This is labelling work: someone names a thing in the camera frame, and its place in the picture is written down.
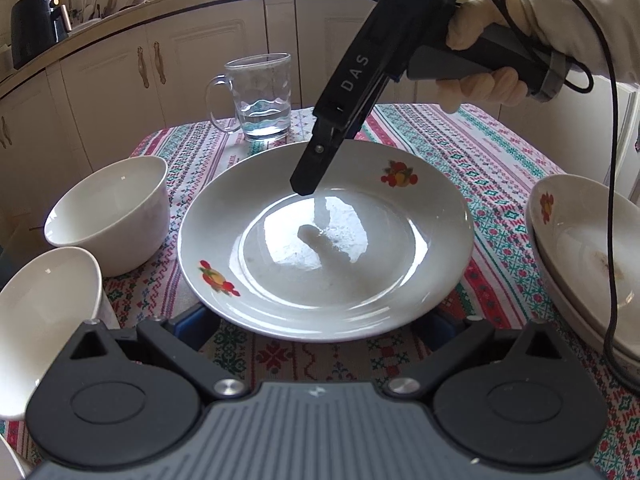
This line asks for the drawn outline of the white sleeved right forearm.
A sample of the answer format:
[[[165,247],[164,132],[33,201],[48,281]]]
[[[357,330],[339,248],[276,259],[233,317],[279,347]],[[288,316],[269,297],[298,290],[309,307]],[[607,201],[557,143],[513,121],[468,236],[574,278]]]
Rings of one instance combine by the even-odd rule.
[[[615,78],[639,82],[639,0],[521,0],[526,23],[538,40],[606,76],[597,24],[611,52]]]

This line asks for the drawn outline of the right gloved hand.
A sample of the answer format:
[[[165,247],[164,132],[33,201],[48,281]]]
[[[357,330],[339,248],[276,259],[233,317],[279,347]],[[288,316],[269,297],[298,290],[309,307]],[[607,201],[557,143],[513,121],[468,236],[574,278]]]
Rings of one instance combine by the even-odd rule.
[[[446,45],[452,50],[465,50],[492,24],[508,24],[498,6],[492,0],[469,0],[460,6],[449,22]],[[448,114],[456,112],[463,103],[514,106],[522,102],[528,92],[526,83],[518,79],[518,73],[512,67],[501,67],[462,79],[438,80],[436,86],[436,101]]]

